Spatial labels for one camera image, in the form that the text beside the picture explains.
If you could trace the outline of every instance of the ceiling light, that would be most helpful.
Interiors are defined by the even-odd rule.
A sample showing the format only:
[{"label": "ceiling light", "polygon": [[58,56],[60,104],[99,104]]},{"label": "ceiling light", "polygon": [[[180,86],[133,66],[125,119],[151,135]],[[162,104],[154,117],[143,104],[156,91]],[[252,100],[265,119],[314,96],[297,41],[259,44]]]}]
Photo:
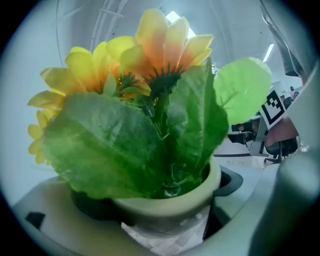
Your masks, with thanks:
[{"label": "ceiling light", "polygon": [[[172,10],[167,16],[165,16],[168,21],[170,21],[171,23],[174,23],[176,20],[180,19],[181,17],[174,11]],[[188,35],[186,36],[188,39],[195,37],[196,34],[195,32],[189,27],[188,30]]]},{"label": "ceiling light", "polygon": [[269,55],[270,55],[270,53],[271,53],[272,48],[274,47],[274,45],[275,45],[274,43],[272,43],[272,44],[269,45],[268,51],[267,51],[266,54],[265,54],[265,57],[264,57],[264,59],[263,59],[263,62],[266,62],[267,59],[269,58]]}]

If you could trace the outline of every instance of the ceiling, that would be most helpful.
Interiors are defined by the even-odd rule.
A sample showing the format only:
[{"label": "ceiling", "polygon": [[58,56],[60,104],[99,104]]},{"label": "ceiling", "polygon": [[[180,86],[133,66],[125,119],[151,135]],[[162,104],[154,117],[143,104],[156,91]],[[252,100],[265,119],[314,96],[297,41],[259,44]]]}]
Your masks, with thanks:
[{"label": "ceiling", "polygon": [[[73,46],[92,51],[102,41],[134,36],[149,8],[185,16],[196,35],[213,34],[211,57],[218,68],[247,57],[263,60],[274,43],[258,0],[59,0],[56,24],[62,65]],[[280,81],[279,92],[301,86],[299,78],[284,75],[276,46],[266,63],[272,81]]]}]

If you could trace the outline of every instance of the pot rim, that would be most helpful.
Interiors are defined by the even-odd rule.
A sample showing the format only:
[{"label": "pot rim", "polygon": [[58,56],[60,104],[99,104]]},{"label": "pot rim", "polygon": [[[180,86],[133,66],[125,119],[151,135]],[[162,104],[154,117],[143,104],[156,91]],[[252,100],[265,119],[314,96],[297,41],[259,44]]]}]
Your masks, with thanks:
[{"label": "pot rim", "polygon": [[210,157],[210,172],[206,180],[192,191],[172,198],[113,198],[113,202],[120,208],[132,213],[153,216],[170,217],[189,212],[204,204],[219,188],[221,169],[214,156]]}]

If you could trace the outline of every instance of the artificial flower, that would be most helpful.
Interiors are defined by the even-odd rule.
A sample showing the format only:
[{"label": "artificial flower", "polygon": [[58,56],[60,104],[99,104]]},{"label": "artificial flower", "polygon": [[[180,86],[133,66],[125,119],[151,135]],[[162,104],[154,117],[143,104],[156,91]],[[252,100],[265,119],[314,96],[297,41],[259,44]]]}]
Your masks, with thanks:
[{"label": "artificial flower", "polygon": [[[118,87],[121,88],[122,78],[126,76],[120,74],[119,58],[123,51],[132,46],[126,39],[127,37],[123,36],[108,43],[102,42],[93,54],[84,48],[73,47],[65,59],[67,68],[51,67],[41,72],[41,77],[51,91],[38,93],[28,102],[28,105],[61,110],[66,95],[78,92],[101,94],[109,73],[117,79]],[[142,94],[149,95],[149,86],[130,75],[127,73],[127,76],[131,77],[129,84],[138,87]],[[130,98],[132,94],[127,93],[122,96]]]},{"label": "artificial flower", "polygon": [[164,85],[172,87],[190,66],[200,65],[212,52],[213,35],[197,35],[186,44],[189,23],[185,17],[168,26],[157,9],[144,12],[136,44],[120,56],[120,71],[140,74],[155,95]]},{"label": "artificial flower", "polygon": [[57,115],[58,111],[52,109],[43,109],[36,112],[36,118],[39,125],[31,124],[28,127],[29,135],[34,139],[34,141],[29,146],[29,153],[35,155],[35,163],[37,165],[43,164],[46,158],[42,152],[42,137],[44,134],[44,128],[49,124],[52,118]]}]

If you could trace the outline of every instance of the qr code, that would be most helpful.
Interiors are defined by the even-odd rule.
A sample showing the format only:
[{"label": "qr code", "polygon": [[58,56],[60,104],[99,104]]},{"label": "qr code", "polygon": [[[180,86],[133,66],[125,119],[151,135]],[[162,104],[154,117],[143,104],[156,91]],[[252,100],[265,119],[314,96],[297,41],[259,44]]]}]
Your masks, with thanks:
[{"label": "qr code", "polygon": [[261,108],[264,112],[263,116],[268,128],[275,125],[279,121],[278,119],[285,113],[283,102],[275,90],[266,97],[266,103]]}]

